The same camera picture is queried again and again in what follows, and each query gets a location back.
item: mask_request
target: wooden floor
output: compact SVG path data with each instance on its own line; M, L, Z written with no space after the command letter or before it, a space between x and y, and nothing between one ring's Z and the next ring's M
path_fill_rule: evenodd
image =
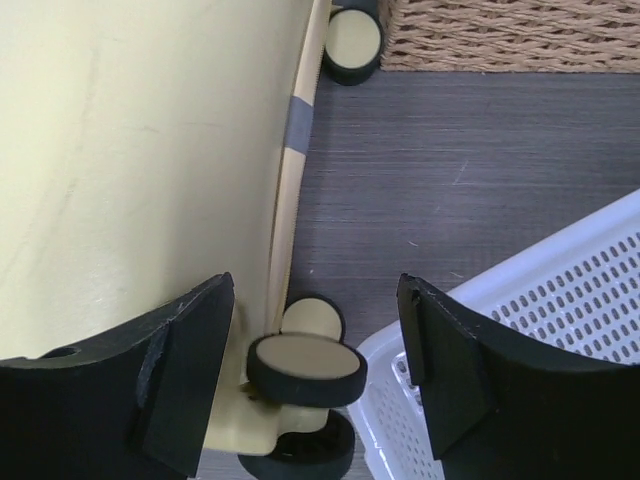
M322 79L291 294L331 297L357 345L397 319L402 272L451 289L637 188L640 76ZM198 478L250 477L205 452Z

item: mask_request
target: wicker basket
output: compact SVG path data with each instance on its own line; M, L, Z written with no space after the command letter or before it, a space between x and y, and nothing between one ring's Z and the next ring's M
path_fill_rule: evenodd
M640 72L640 0L379 0L384 70Z

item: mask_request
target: white laundry basket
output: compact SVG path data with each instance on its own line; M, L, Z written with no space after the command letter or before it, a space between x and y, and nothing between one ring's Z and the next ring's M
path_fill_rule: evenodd
M487 270L449 294L520 333L582 355L640 363L640 190ZM376 480L444 479L399 322L360 352L369 379L349 413Z

